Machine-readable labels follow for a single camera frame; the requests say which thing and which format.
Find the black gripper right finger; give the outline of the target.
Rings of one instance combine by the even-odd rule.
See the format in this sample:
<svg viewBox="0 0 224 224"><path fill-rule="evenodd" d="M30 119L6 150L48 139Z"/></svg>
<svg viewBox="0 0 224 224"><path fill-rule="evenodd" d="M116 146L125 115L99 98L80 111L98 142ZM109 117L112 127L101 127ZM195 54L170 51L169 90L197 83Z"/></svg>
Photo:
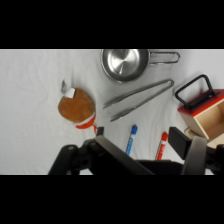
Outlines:
<svg viewBox="0 0 224 224"><path fill-rule="evenodd" d="M205 138L190 139L176 127L170 127L168 135L168 143L184 161L182 175L204 175L207 169L224 175L224 144L209 147Z"/></svg>

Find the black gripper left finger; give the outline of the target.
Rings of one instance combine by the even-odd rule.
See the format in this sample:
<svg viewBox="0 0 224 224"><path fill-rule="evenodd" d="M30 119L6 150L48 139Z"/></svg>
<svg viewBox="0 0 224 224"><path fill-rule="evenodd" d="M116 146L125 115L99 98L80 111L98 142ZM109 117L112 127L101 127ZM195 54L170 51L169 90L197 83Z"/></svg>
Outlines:
<svg viewBox="0 0 224 224"><path fill-rule="evenodd" d="M59 151L49 175L79 175L88 169L93 175L153 175L103 136L103 128L81 147L65 145Z"/></svg>

